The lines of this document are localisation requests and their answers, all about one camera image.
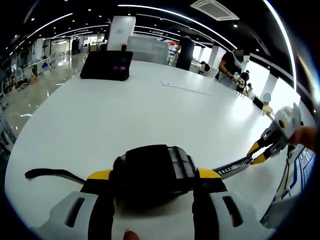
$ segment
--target ceiling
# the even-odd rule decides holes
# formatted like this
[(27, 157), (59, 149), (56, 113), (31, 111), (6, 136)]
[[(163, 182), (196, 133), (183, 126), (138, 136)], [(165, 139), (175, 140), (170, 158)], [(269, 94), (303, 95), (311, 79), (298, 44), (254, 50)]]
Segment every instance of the ceiling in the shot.
[[(248, 48), (251, 53), (276, 64), (289, 74), (293, 74), (284, 37), (276, 20), (262, 0), (218, 1), (239, 17), (239, 20), (236, 21), (238, 25), (237, 28), (234, 27), (235, 22), (232, 20), (217, 21), (201, 11), (190, 7), (194, 2), (196, 2), (196, 0), (171, 2), (163, 0), (95, 0), (92, 4), (90, 2), (81, 4), (79, 0), (6, 1), (1, 3), (2, 9), (7, 9), (12, 16), (7, 19), (4, 14), (0, 15), (0, 21), (2, 23), (0, 56), (2, 56), (2, 60), (5, 60), (11, 52), (21, 51), (21, 48), (25, 50), (38, 38), (51, 38), (70, 30), (90, 26), (109, 25), (109, 21), (112, 21), (113, 16), (127, 16), (128, 14), (136, 16), (137, 26), (156, 28), (179, 35), (186, 34), (197, 42), (213, 43), (214, 45), (234, 50), (234, 47), (226, 40), (190, 20), (154, 9), (118, 6), (118, 4), (127, 4), (155, 7), (187, 16), (217, 32), (233, 45)], [(292, 14), (290, 15), (288, 13), (287, 6), (289, 0), (271, 0), (270, 2), (276, 10), (279, 9), (281, 14), (290, 20), (293, 19), (293, 21), (291, 21), (293, 24), (302, 22), (301, 20), (295, 21)], [(45, 24), (70, 13), (73, 14), (49, 24), (26, 39), (27, 36)], [(136, 27), (135, 30), (150, 33), (152, 30), (149, 28)], [(88, 31), (93, 31), (94, 33), (103, 33), (103, 31), (105, 31), (104, 33), (108, 36), (109, 29), (110, 26), (93, 27), (88, 28)], [(75, 34), (75, 32), (80, 33), (81, 31), (72, 31), (65, 35), (71, 36)], [(163, 36), (168, 34), (168, 36), (165, 37), (180, 39), (179, 36), (171, 33), (165, 32)], [(308, 83), (305, 84), (305, 87), (309, 90)]]

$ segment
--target yellow object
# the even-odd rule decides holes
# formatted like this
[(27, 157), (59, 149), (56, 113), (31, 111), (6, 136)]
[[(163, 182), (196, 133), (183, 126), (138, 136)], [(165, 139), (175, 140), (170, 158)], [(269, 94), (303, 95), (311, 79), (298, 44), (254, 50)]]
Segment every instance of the yellow object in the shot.
[(253, 162), (251, 162), (251, 165), (255, 165), (255, 164), (262, 164), (264, 163), (266, 160), (265, 155), (262, 153), (260, 154)]
[(279, 122), (282, 122), (282, 124), (283, 124), (283, 129), (285, 129), (286, 128), (286, 124), (285, 124), (285, 121), (283, 121), (281, 118), (279, 119)]
[(259, 148), (259, 144), (257, 142), (255, 142), (251, 149), (249, 150), (249, 152), (246, 154), (247, 156), (250, 155), (254, 150), (258, 149)]
[(197, 167), (201, 179), (219, 179), (220, 175), (215, 171)]
[(88, 179), (109, 180), (109, 175), (110, 175), (111, 171), (112, 171), (112, 169), (97, 171), (97, 172), (91, 174), (90, 176), (88, 176)]

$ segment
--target person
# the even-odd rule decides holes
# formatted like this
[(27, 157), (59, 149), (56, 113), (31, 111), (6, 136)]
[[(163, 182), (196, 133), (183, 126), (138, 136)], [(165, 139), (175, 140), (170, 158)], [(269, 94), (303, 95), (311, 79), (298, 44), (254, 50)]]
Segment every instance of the person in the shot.
[(175, 67), (189, 71), (193, 58), (195, 45), (189, 36), (183, 35), (175, 50), (177, 54), (181, 50)]
[(255, 97), (254, 89), (251, 83), (248, 83), (248, 91), (246, 92), (246, 96), (250, 99), (253, 99)]
[(250, 58), (250, 52), (245, 48), (238, 48), (235, 51), (229, 51), (223, 55), (219, 64), (219, 72), (215, 76), (222, 84), (227, 87), (236, 89), (237, 81), (234, 78), (235, 73), (242, 72), (242, 63), (247, 62)]
[(240, 74), (239, 79), (237, 80), (237, 82), (239, 83), (236, 86), (236, 91), (239, 92), (240, 94), (243, 93), (244, 89), (245, 91), (247, 91), (246, 85), (247, 85), (247, 81), (249, 81), (249, 74), (247, 72), (243, 72)]
[(199, 74), (205, 76), (211, 70), (211, 67), (205, 61), (202, 61), (200, 64), (201, 68), (199, 70)]
[(319, 140), (317, 139), (318, 131), (317, 126), (300, 126), (289, 139), (289, 144), (301, 144), (313, 152), (318, 152), (319, 146), (316, 146), (316, 142)]
[(271, 113), (272, 113), (272, 108), (269, 106), (269, 102), (271, 101), (271, 95), (270, 93), (265, 93), (263, 95), (263, 107), (262, 107), (262, 111), (265, 112), (265, 114), (270, 117)]

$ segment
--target monitor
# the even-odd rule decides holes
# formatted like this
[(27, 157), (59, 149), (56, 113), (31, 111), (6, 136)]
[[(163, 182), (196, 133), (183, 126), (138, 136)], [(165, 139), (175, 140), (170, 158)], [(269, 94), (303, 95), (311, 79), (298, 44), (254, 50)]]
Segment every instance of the monitor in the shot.
[(124, 81), (129, 78), (131, 51), (92, 51), (89, 53), (80, 77)]

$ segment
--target white desk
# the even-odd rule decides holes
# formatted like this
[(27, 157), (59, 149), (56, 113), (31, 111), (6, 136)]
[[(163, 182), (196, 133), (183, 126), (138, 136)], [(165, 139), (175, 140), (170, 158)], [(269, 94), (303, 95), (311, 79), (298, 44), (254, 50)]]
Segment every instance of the white desk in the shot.
[[(162, 81), (194, 91), (163, 86)], [(133, 61), (127, 81), (70, 79), (32, 115), (9, 159), (5, 192), (27, 226), (40, 226), (49, 210), (81, 184), (57, 176), (25, 179), (35, 168), (65, 169), (86, 179), (113, 167), (116, 157), (146, 145), (179, 146), (198, 167), (213, 169), (244, 157), (270, 125), (248, 98), (214, 80), (175, 67)], [(286, 152), (225, 181), (257, 209), (272, 201)], [(116, 209), (113, 239), (125, 229), (141, 239), (193, 239), (192, 192), (150, 212), (123, 216)]]
[(30, 78), (30, 76), (32, 75), (32, 67), (33, 66), (36, 66), (36, 70), (37, 70), (37, 75), (39, 76), (39, 74), (42, 73), (42, 65), (46, 63), (50, 69), (50, 71), (52, 70), (51, 69), (51, 66), (50, 66), (50, 63), (49, 63), (49, 58), (45, 58), (45, 59), (41, 59), (39, 61), (36, 61), (28, 66), (26, 66), (23, 70), (24, 72), (24, 75), (27, 76), (28, 78)]

